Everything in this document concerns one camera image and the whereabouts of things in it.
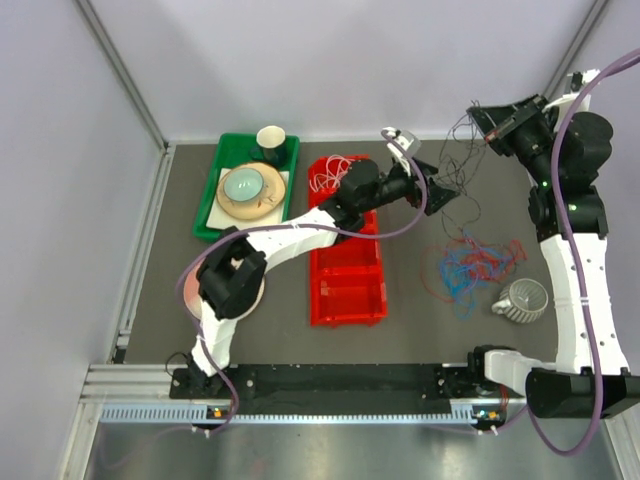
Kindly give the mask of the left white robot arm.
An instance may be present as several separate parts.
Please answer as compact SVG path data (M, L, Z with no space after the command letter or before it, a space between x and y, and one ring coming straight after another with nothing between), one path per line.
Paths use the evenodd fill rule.
M459 193L435 181L436 173L418 160L395 162L388 173L371 159L353 160L330 195L305 214L221 236L178 282L196 328L188 356L194 387L209 397L226 387L235 330L261 300L267 273L313 250L363 237L365 213L399 199L427 215L437 212Z

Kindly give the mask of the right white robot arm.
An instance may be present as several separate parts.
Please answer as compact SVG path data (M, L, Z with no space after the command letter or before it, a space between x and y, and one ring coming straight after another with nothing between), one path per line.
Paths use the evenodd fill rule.
M596 406L608 418L636 405L639 378L616 335L605 266L609 229L593 184L612 153L611 124L596 113L574 114L553 171L559 107L534 95L467 113L491 149L516 157L535 182L528 212L549 270L558 331L551 363L513 349L477 348L484 358L467 370L469 388L487 396L503 384L542 419L589 418Z

